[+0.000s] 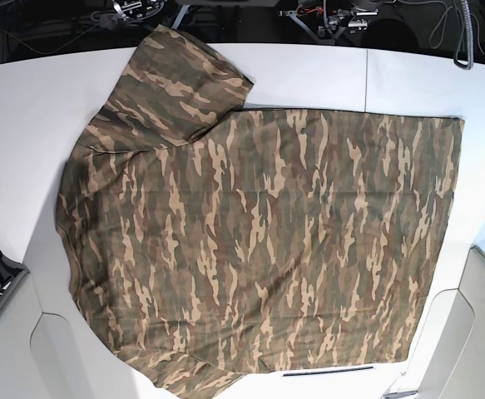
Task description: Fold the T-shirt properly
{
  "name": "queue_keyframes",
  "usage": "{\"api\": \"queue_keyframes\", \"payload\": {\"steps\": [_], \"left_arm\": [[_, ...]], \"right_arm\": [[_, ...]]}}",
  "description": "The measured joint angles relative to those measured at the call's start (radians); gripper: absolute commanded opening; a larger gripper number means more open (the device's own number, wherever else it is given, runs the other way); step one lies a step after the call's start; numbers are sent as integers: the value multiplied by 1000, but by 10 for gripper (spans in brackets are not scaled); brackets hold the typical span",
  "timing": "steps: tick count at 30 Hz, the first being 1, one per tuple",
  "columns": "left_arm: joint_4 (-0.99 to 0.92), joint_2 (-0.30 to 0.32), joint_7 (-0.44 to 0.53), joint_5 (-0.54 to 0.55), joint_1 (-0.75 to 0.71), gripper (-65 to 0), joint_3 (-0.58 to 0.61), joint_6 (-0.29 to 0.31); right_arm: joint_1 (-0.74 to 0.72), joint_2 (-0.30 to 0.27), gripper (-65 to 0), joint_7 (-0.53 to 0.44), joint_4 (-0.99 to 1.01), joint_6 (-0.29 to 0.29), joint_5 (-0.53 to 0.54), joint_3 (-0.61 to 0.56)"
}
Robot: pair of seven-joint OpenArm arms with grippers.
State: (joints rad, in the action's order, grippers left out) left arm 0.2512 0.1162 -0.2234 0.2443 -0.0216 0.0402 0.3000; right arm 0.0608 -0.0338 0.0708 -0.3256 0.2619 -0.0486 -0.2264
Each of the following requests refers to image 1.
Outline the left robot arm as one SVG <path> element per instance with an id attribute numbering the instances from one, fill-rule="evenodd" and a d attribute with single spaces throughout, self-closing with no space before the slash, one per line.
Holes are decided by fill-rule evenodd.
<path id="1" fill-rule="evenodd" d="M 297 1 L 295 7 L 279 10 L 307 32 L 318 37 L 338 33 L 340 29 L 365 30 L 371 18 L 377 17 L 383 1 Z"/>

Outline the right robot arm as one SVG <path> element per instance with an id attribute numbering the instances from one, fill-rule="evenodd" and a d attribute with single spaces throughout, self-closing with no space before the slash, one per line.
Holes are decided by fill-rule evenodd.
<path id="1" fill-rule="evenodd" d="M 91 20 L 109 31 L 120 27 L 153 26 L 170 20 L 177 12 L 174 1 L 110 1 L 107 10 L 92 12 Z"/>

